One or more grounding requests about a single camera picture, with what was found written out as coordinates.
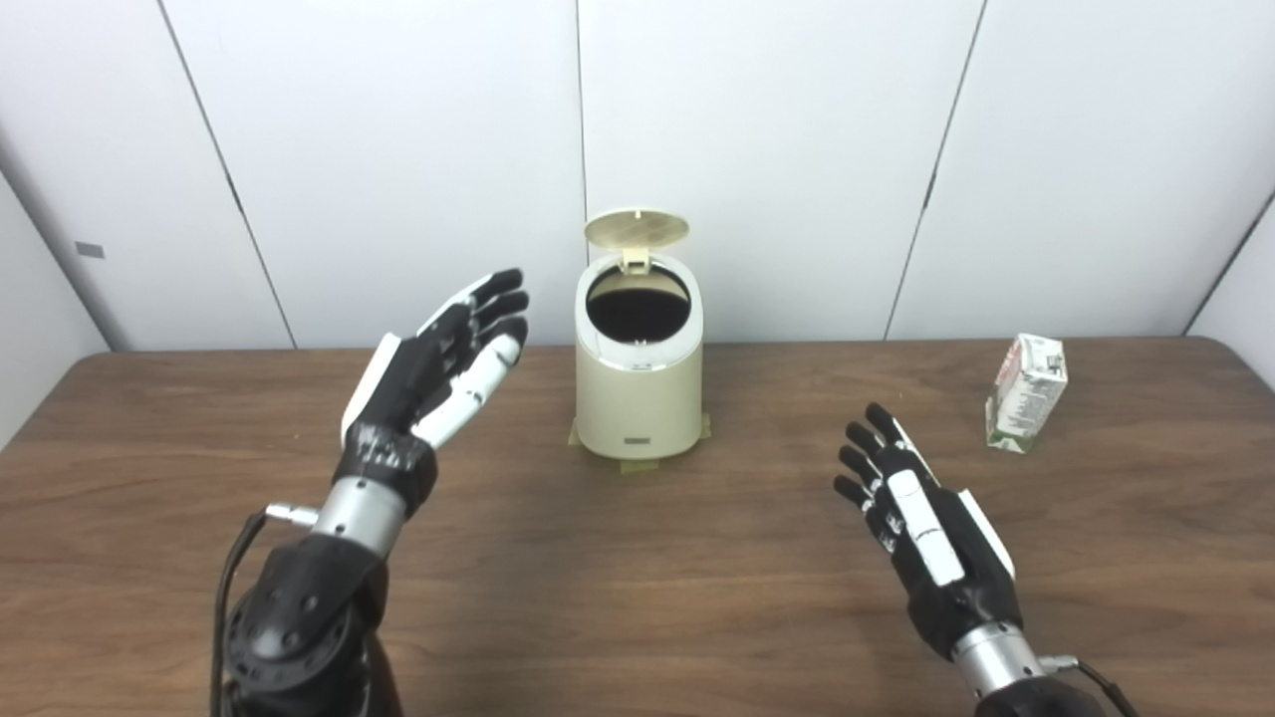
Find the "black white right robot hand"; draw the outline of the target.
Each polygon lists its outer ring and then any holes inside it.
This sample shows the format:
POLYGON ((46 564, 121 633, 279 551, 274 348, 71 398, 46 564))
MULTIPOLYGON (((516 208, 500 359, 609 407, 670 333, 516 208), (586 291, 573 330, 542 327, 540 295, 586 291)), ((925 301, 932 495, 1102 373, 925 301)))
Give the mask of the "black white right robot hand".
POLYGON ((1014 563, 968 491, 943 487, 884 404, 847 425, 847 475, 833 480, 887 552, 907 595, 907 617, 938 657, 969 632, 1006 623, 1023 629, 1014 563))

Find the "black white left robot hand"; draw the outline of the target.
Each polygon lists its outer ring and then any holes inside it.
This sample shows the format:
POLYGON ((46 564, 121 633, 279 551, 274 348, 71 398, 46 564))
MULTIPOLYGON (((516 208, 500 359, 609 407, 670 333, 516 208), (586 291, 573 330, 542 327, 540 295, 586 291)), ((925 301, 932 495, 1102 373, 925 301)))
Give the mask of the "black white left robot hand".
POLYGON ((411 518, 433 489, 436 452, 521 358, 530 304, 518 268, 477 279, 405 337, 382 336, 340 418, 333 480, 386 487, 411 518))

